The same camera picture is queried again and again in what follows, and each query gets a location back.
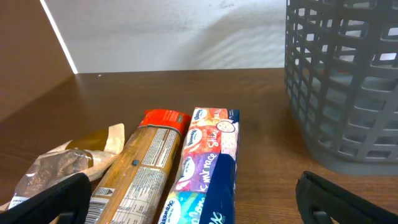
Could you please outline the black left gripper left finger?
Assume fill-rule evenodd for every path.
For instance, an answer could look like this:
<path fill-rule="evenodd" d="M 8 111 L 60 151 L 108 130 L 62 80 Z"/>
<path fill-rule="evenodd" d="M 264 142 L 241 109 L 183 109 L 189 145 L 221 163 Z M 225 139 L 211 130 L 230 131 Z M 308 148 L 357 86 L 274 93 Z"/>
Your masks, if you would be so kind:
<path fill-rule="evenodd" d="M 81 224 L 86 220 L 91 197 L 87 175 L 77 173 L 1 214 L 1 224 Z"/>

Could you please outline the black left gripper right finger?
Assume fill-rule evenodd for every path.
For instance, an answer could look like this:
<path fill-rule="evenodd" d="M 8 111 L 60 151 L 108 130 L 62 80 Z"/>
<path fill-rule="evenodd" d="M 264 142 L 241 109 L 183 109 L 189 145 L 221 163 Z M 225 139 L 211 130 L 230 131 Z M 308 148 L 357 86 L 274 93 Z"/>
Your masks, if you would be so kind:
<path fill-rule="evenodd" d="M 397 215 L 310 171 L 295 188 L 299 213 L 306 224 L 397 224 Z"/>

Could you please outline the beige brown snack bag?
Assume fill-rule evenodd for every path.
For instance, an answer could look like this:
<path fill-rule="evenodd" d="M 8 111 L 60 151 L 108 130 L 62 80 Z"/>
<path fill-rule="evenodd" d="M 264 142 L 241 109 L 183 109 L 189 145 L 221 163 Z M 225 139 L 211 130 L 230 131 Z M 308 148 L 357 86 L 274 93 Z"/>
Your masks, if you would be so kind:
<path fill-rule="evenodd" d="M 119 123 L 79 139 L 72 139 L 40 155 L 15 187 L 10 202 L 1 205 L 4 212 L 47 190 L 76 173 L 90 181 L 103 176 L 123 150 L 125 127 Z"/>

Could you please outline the spaghetti packet red ends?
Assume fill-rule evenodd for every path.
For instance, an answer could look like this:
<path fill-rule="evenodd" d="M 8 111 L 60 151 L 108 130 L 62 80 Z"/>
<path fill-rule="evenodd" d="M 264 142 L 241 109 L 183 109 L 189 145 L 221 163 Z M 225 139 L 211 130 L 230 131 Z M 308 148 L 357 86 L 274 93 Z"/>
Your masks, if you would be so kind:
<path fill-rule="evenodd" d="M 94 190 L 85 224 L 151 223 L 191 116 L 147 110 Z"/>

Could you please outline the Kleenex tissue multipack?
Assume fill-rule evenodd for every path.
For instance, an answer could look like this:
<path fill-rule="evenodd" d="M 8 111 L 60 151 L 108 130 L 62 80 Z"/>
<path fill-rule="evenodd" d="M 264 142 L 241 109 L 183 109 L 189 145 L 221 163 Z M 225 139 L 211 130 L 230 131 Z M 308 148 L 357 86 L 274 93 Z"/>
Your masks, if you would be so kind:
<path fill-rule="evenodd" d="M 234 224 L 240 112 L 196 107 L 160 224 Z"/>

